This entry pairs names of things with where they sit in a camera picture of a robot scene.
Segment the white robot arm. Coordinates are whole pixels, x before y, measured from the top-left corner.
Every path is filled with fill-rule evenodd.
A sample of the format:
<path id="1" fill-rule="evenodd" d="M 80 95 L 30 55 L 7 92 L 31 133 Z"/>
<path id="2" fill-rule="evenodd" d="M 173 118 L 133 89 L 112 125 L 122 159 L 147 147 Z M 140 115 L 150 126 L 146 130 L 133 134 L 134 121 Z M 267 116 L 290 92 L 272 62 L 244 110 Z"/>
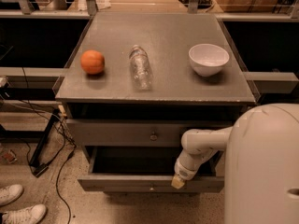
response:
<path id="1" fill-rule="evenodd" d="M 188 130 L 181 145 L 176 189 L 225 152 L 225 224 L 299 224 L 299 104 L 256 106 L 232 127 Z"/>

